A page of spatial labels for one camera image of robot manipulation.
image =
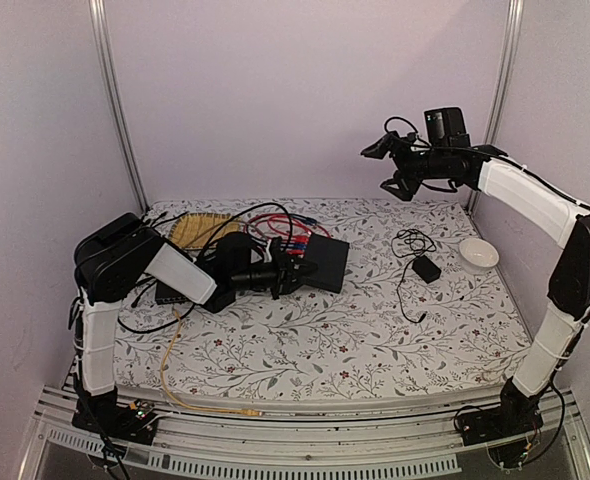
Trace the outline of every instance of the patterned mat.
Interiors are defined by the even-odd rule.
[[[350,242],[342,293],[303,287],[277,301],[268,293],[242,294],[219,314],[197,308],[168,361],[173,390],[271,400],[381,398],[494,385],[514,372],[529,340],[497,273],[462,270],[457,245],[477,234],[459,204],[279,201]],[[255,203],[159,202],[149,215],[236,213]],[[404,228],[436,241],[430,258],[442,269],[430,285],[409,269],[401,287],[406,314],[427,314],[419,325],[401,316],[395,293],[404,261],[393,256],[391,240]],[[172,320],[170,306],[155,304],[154,289],[131,308],[139,291],[124,302],[124,323],[145,329]],[[160,388],[160,362],[174,333],[172,327],[135,335],[118,327],[117,383]]]

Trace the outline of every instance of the floral tablecloth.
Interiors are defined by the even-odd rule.
[[[458,243],[477,234],[459,204],[278,201],[350,243],[342,293],[303,287],[277,301],[269,293],[246,293],[219,314],[195,309],[168,361],[173,390],[246,399],[361,399],[493,385],[514,372],[529,340],[497,273],[470,275],[460,266]],[[149,216],[233,213],[255,203],[159,202]],[[429,256],[442,269],[430,285],[409,269],[401,287],[406,314],[427,313],[419,325],[401,316],[395,293],[405,260],[393,256],[391,240],[405,228],[436,241],[437,252]],[[155,304],[154,289],[131,308],[139,292],[124,302],[124,323],[145,329],[173,319],[170,306]],[[117,383],[160,388],[160,362],[174,333],[171,327],[135,335],[118,327]]]

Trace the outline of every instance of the power adapter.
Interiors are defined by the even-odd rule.
[[[442,274],[442,270],[435,265],[426,255],[421,255],[413,260],[413,271],[426,283],[434,282]]]

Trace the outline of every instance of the pink wall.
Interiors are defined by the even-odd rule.
[[[388,116],[423,129],[424,110],[458,105],[482,140],[507,8],[484,0],[107,0],[147,193],[386,195],[378,187],[392,163],[359,151]]]
[[[87,2],[0,2],[0,480],[72,359],[73,249],[135,208],[126,178]]]
[[[523,36],[497,145],[590,203],[590,2],[525,2]],[[502,257],[532,331],[559,251],[546,235],[483,198],[476,217]],[[565,368],[590,434],[590,327]]]

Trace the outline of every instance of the white dish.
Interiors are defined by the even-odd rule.
[[[468,273],[481,275],[497,265],[499,253],[490,243],[480,238],[467,238],[459,243],[462,267]]]

